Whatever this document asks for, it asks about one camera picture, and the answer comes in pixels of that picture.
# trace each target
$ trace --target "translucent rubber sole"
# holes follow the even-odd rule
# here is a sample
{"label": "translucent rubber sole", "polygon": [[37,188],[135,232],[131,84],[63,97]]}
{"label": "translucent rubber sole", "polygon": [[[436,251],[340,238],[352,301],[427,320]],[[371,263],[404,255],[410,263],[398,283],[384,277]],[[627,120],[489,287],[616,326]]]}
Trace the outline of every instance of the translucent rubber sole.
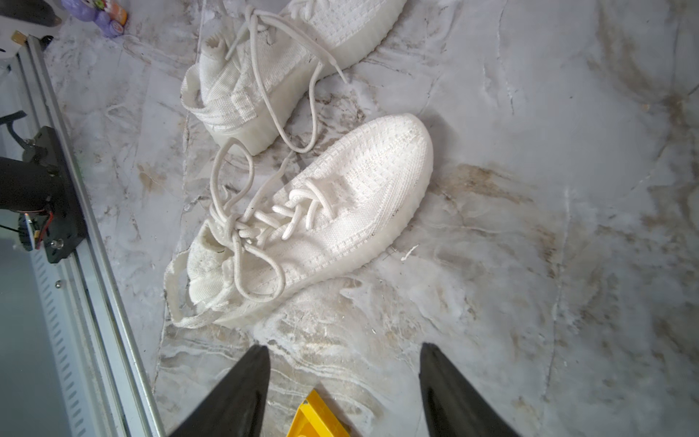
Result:
{"label": "translucent rubber sole", "polygon": [[364,264],[367,264],[374,258],[378,257],[387,249],[387,247],[391,245],[391,243],[396,240],[396,238],[398,238],[401,232],[403,232],[405,227],[408,225],[408,222],[412,219],[413,215],[415,215],[417,207],[425,197],[427,186],[429,185],[430,178],[432,176],[434,160],[432,140],[427,132],[427,128],[417,119],[417,117],[414,115],[409,116],[414,118],[415,122],[423,131],[422,135],[424,135],[424,138],[428,139],[425,163],[415,188],[411,190],[410,196],[405,200],[405,203],[398,210],[398,212],[396,212],[396,214],[389,220],[383,231],[377,232],[364,244],[357,247],[357,249],[351,254],[343,257],[335,263],[332,263],[303,282],[295,285],[293,289],[288,289],[287,291],[283,292],[276,300],[271,301],[270,303],[261,304],[259,307],[248,311],[242,316],[235,313],[224,315],[214,322],[215,324],[232,329],[234,327],[243,327],[247,324],[255,323],[261,318],[267,316],[270,312],[274,311],[276,307],[281,305],[287,299],[291,298],[293,295],[295,295],[295,293],[303,288],[324,280],[338,278],[351,271],[357,270],[359,267],[362,267]]}
{"label": "translucent rubber sole", "polygon": [[[340,68],[346,69],[371,53],[389,33],[404,5],[405,0],[388,0],[362,30],[331,50]],[[293,70],[270,94],[272,107],[282,126],[287,123],[298,101],[308,91],[308,81],[314,70],[315,63],[313,62],[303,68]],[[328,65],[323,70],[321,77],[329,76],[334,71]],[[256,112],[257,117],[230,132],[214,131],[206,123],[204,125],[218,145],[224,145],[229,138],[236,138],[251,154],[257,155],[274,142],[279,136],[279,132],[264,102],[261,102],[260,107],[256,108]],[[239,153],[236,150],[237,148],[232,148],[231,152]]]}

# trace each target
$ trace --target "marble tile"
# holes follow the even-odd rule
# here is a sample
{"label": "marble tile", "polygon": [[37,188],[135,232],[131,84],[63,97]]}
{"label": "marble tile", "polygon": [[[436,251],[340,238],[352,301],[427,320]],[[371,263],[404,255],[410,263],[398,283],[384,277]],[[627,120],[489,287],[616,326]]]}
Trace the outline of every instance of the marble tile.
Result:
{"label": "marble tile", "polygon": [[[246,329],[186,330],[163,319],[161,275],[206,217],[215,145],[178,88],[220,6],[155,3],[134,5],[122,40],[67,23],[48,57],[168,430],[262,343],[265,436],[314,387],[355,436],[426,436],[423,341],[523,436],[696,429],[696,4],[408,1],[349,84],[318,83],[322,141],[285,177],[365,121],[417,114],[435,171],[413,221]],[[286,129],[309,139],[308,96]],[[255,158],[256,186],[286,153]],[[238,189],[245,165],[229,163]]]}

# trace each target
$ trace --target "yellow object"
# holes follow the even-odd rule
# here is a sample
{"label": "yellow object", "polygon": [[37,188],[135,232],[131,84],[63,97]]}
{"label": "yellow object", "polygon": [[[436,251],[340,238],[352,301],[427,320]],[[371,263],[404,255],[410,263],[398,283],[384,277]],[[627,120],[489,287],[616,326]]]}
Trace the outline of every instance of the yellow object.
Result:
{"label": "yellow object", "polygon": [[10,39],[12,41],[15,41],[19,45],[24,45],[24,43],[27,42],[27,35],[24,35],[22,32],[15,30],[15,33],[12,34]]}
{"label": "yellow object", "polygon": [[287,437],[350,437],[315,390],[296,410]]}

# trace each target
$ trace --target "sneaker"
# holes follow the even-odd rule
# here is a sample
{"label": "sneaker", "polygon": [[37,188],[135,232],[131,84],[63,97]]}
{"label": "sneaker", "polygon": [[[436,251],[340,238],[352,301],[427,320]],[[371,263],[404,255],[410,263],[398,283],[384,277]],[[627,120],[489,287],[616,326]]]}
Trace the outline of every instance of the sneaker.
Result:
{"label": "sneaker", "polygon": [[[334,71],[347,82],[342,69],[374,50],[404,4],[291,0],[279,15],[248,6],[237,34],[224,30],[205,41],[185,74],[182,104],[221,146],[235,138],[257,155],[281,135],[292,150],[307,152],[318,132],[315,83]],[[313,130],[307,145],[296,146],[283,126],[306,91]]]}
{"label": "sneaker", "polygon": [[[238,144],[250,163],[245,189],[219,193],[223,158]],[[215,322],[239,327],[268,315],[298,290],[368,263],[393,242],[415,213],[432,174],[432,141],[414,115],[381,117],[349,132],[265,201],[280,170],[245,212],[231,208],[250,189],[252,156],[237,141],[218,152],[209,217],[165,274],[174,325]],[[195,316],[183,317],[179,275],[187,269]]]}

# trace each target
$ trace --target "white shoelace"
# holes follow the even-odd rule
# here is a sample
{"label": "white shoelace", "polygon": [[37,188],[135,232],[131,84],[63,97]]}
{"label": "white shoelace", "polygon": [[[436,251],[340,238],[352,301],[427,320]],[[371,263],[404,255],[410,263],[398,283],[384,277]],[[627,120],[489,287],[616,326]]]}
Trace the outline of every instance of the white shoelace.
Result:
{"label": "white shoelace", "polygon": [[[219,172],[223,164],[224,157],[230,150],[231,146],[236,144],[242,153],[245,155],[248,163],[249,175],[244,188],[230,199],[223,199],[219,191]],[[267,191],[272,187],[273,183],[284,175],[289,159],[293,156],[293,152],[284,159],[279,170],[266,180],[259,188],[257,193],[252,197],[245,212],[240,214],[231,213],[231,208],[238,203],[250,190],[252,181],[254,180],[254,163],[252,155],[247,151],[245,146],[238,140],[232,138],[226,145],[221,147],[214,158],[213,170],[211,172],[210,189],[212,204],[209,208],[211,217],[207,220],[210,222],[211,232],[219,244],[230,249],[233,256],[223,263],[224,275],[233,276],[233,283],[240,294],[245,298],[255,302],[264,303],[276,299],[283,293],[286,287],[286,278],[284,270],[274,258],[270,257],[265,251],[264,246],[268,237],[276,230],[286,227],[282,234],[283,241],[289,239],[297,229],[299,222],[303,219],[305,213],[305,228],[312,229],[315,216],[318,208],[322,206],[323,214],[330,220],[335,215],[333,208],[327,197],[314,184],[312,180],[306,180],[304,185],[306,188],[293,189],[289,192],[289,200],[284,205],[272,206],[272,211],[283,217],[291,218],[289,222],[282,223],[270,213],[264,213],[257,209],[260,202],[265,198]],[[301,204],[307,200],[311,200],[308,209],[306,210]],[[259,223],[252,227],[248,224],[250,219],[256,218]],[[242,259],[243,253],[248,252],[263,261],[275,271],[277,276],[277,285],[274,292],[271,294],[251,293],[243,284],[242,278]],[[228,300],[233,292],[232,287],[222,289],[216,296],[208,300],[203,305],[203,311],[191,317],[183,317],[179,308],[178,298],[178,277],[187,266],[187,256],[189,250],[186,250],[175,257],[171,264],[166,269],[165,274],[165,293],[170,308],[173,324],[177,327],[197,328],[214,322],[220,317],[220,313],[225,313],[230,310]]]}
{"label": "white shoelace", "polygon": [[[313,3],[311,1],[305,3],[304,11],[306,12],[307,16],[312,13],[312,5]],[[297,13],[298,12],[295,9],[292,15],[296,15]],[[245,23],[246,25],[242,26],[238,30],[238,33],[236,34],[236,39],[229,46],[228,52],[226,53],[226,60],[230,60],[231,56],[233,56],[233,53],[236,51],[238,45],[243,43],[245,37],[249,34],[251,57],[250,61],[252,64],[252,72],[255,76],[257,87],[259,88],[260,93],[262,94],[262,99],[264,100],[265,105],[267,105],[267,109],[269,110],[269,113],[272,116],[274,125],[277,127],[277,130],[279,131],[279,135],[281,135],[284,142],[294,152],[309,152],[315,146],[315,141],[318,137],[318,117],[315,110],[315,84],[318,81],[320,73],[323,71],[325,64],[328,63],[335,67],[335,70],[337,70],[337,72],[340,74],[340,77],[345,81],[345,83],[347,83],[347,78],[343,74],[343,71],[338,65],[338,62],[335,60],[333,55],[331,55],[328,50],[325,50],[318,43],[312,40],[307,34],[301,31],[298,27],[294,26],[289,20],[282,17],[281,15],[266,12],[264,10],[255,9],[252,6],[248,5],[245,9]],[[305,47],[314,56],[316,56],[316,58],[318,58],[318,65],[316,65],[315,71],[313,72],[310,82],[308,83],[308,98],[310,100],[310,112],[313,128],[310,142],[302,148],[292,144],[286,132],[284,132],[282,125],[279,123],[277,115],[272,109],[272,103],[270,102],[269,95],[267,95],[267,90],[264,86],[264,82],[262,81],[262,77],[260,76],[259,65],[257,61],[257,34],[261,30],[264,30],[266,27],[275,27],[279,30],[282,30],[284,33],[291,36],[296,42]]]}

